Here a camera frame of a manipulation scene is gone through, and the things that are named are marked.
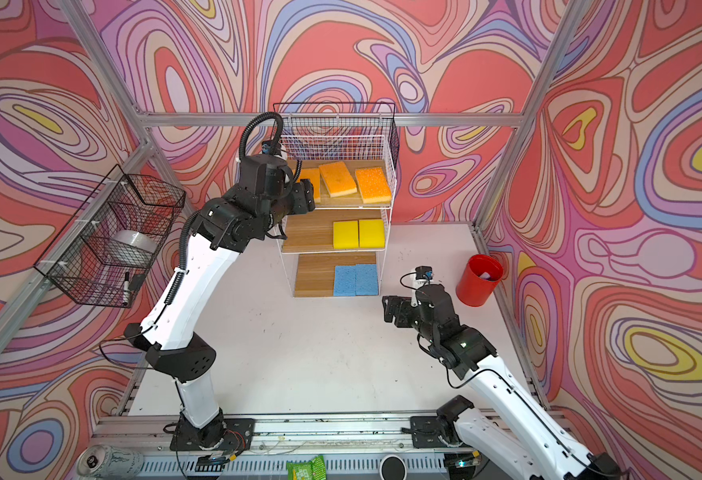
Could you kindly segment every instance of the orange sponge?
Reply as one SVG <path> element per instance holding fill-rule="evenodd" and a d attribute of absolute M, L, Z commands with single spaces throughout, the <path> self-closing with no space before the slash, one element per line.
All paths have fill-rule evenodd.
<path fill-rule="evenodd" d="M 322 199 L 321 196 L 319 195 L 319 169 L 318 168 L 303 168 L 300 171 L 300 178 L 299 180 L 302 180 L 303 178 L 308 178 L 311 180 L 311 184 L 313 185 L 313 202 L 315 204 L 321 204 Z"/>
<path fill-rule="evenodd" d="M 324 184 L 327 186 L 330 198 L 342 197 L 356 193 L 356 184 L 346 167 L 346 162 L 333 162 L 319 166 Z"/>
<path fill-rule="evenodd" d="M 365 204 L 384 204 L 391 201 L 391 189 L 385 180 L 383 168 L 360 168 L 356 171 L 359 192 Z"/>

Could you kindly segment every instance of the blue sponge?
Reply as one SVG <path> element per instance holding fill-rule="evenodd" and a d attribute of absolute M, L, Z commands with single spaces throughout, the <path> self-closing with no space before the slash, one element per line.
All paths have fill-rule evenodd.
<path fill-rule="evenodd" d="M 356 266 L 356 295 L 377 295 L 377 294 L 378 294 L 378 266 L 375 264 L 357 265 Z"/>
<path fill-rule="evenodd" d="M 335 266 L 335 296 L 356 295 L 356 267 L 354 265 Z"/>

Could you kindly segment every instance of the green snack package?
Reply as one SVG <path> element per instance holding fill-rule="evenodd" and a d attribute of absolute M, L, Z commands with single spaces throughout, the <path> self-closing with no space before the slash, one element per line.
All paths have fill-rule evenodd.
<path fill-rule="evenodd" d="M 312 480 L 313 468 L 311 462 L 288 462 L 287 478 L 289 480 Z"/>
<path fill-rule="evenodd" d="M 324 466 L 324 457 L 317 455 L 311 460 L 313 480 L 327 480 L 327 469 Z"/>

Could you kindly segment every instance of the yellow sponge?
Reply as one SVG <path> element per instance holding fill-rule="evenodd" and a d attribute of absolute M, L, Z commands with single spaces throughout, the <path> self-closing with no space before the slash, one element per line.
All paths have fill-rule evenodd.
<path fill-rule="evenodd" d="M 365 204 L 384 204 L 391 201 L 391 189 L 385 180 L 383 168 L 360 168 L 356 171 L 359 193 Z"/>
<path fill-rule="evenodd" d="M 336 250 L 359 248 L 359 222 L 333 222 L 333 247 Z"/>
<path fill-rule="evenodd" d="M 359 248 L 385 248 L 383 220 L 359 220 Z"/>
<path fill-rule="evenodd" d="M 342 197 L 356 193 L 356 184 L 346 167 L 346 162 L 333 162 L 319 166 L 324 184 L 327 186 L 330 198 Z"/>
<path fill-rule="evenodd" d="M 303 168 L 300 171 L 300 178 L 299 180 L 302 180 L 303 178 L 308 178 L 311 180 L 311 184 L 313 185 L 313 202 L 315 204 L 321 204 L 322 199 L 320 198 L 321 196 L 319 195 L 319 190 L 321 187 L 319 186 L 319 169 L 318 168 Z"/>

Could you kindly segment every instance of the wire mesh basket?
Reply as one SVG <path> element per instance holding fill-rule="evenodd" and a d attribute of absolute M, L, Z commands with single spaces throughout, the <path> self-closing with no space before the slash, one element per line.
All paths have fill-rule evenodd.
<path fill-rule="evenodd" d="M 396 168 L 395 103 L 287 102 L 273 110 L 284 120 L 281 143 L 288 157 L 321 163 L 390 159 Z"/>
<path fill-rule="evenodd" d="M 63 253 L 44 259 L 58 233 L 34 265 L 81 305 L 132 306 L 185 202 L 183 189 L 158 178 L 125 174 L 121 168 L 116 174 L 109 180 L 109 173 L 61 229 L 81 223 Z M 74 220 L 96 191 L 106 200 L 91 217 Z"/>

